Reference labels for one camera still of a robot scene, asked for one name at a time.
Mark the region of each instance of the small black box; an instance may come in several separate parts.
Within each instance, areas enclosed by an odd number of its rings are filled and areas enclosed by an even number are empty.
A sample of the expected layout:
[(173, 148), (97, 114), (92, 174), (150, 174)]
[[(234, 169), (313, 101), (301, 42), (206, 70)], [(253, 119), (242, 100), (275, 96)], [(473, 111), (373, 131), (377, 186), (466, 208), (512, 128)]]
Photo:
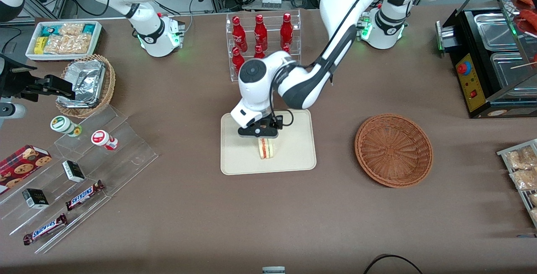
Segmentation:
[(23, 197), (30, 208), (44, 209), (48, 206), (43, 190), (27, 188), (23, 191)]
[(84, 177), (84, 174), (77, 163), (73, 161), (65, 161), (62, 163), (62, 165), (63, 171), (65, 171), (65, 174), (69, 180), (80, 183), (86, 178)]

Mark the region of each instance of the red button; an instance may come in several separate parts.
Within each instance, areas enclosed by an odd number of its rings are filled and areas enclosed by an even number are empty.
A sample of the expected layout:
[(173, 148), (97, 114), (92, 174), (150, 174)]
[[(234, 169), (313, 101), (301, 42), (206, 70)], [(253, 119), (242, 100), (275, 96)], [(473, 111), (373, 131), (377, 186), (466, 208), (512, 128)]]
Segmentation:
[(467, 70), (468, 70), (468, 66), (466, 66), (466, 64), (464, 63), (459, 64), (459, 66), (457, 66), (457, 73), (460, 73), (461, 75), (466, 73)]

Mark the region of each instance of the cookie box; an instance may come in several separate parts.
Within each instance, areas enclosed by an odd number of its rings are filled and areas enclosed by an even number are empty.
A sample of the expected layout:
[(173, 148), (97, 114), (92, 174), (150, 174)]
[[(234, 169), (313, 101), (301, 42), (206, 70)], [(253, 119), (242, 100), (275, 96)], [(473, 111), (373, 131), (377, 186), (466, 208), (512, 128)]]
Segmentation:
[[(83, 23), (85, 25), (95, 25), (95, 28), (93, 29), (93, 33), (91, 36), (90, 46), (88, 47), (88, 51), (86, 54), (63, 54), (63, 55), (53, 55), (53, 54), (35, 54), (34, 48), (35, 44), (38, 43), (38, 38), (42, 35), (42, 31), (46, 27), (51, 26), (57, 26), (61, 25), (63, 23)], [(47, 21), (47, 22), (39, 22), (35, 26), (34, 33), (32, 35), (32, 39), (30, 39), (30, 43), (28, 44), (28, 48), (26, 49), (26, 57), (28, 59), (34, 60), (36, 62), (40, 61), (65, 61), (65, 60), (74, 60), (78, 58), (82, 58), (85, 56), (92, 56), (94, 54), (97, 42), (99, 40), (99, 35), (101, 33), (102, 26), (99, 22), (95, 20), (69, 20), (69, 21)]]
[(48, 151), (25, 145), (7, 159), (0, 161), (0, 194), (50, 162)]

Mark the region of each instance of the aluminum foil container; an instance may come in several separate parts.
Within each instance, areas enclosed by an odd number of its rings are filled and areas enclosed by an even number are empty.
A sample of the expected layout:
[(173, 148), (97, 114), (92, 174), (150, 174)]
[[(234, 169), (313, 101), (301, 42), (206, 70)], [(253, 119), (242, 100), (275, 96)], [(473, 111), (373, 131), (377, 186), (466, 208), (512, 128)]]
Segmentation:
[(75, 62), (69, 65), (64, 79), (73, 84), (75, 100), (58, 97), (58, 104), (67, 108), (94, 108), (99, 104), (106, 65), (99, 60)]

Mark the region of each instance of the stainless steel tray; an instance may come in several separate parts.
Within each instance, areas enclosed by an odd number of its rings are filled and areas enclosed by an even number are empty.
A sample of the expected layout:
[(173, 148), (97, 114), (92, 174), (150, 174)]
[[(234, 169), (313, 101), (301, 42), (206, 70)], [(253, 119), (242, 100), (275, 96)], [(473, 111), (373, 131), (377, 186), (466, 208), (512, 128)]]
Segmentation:
[[(521, 82), (522, 78), (528, 74), (527, 66), (518, 69), (511, 69), (513, 66), (524, 64), (519, 52), (495, 52), (490, 61), (493, 63), (494, 71), (500, 85), (508, 85)], [(537, 75), (531, 77), (520, 87), (515, 87), (509, 95), (511, 96), (535, 96), (537, 94)]]
[(487, 50), (492, 52), (518, 50), (503, 14), (479, 14), (474, 17), (474, 21)]

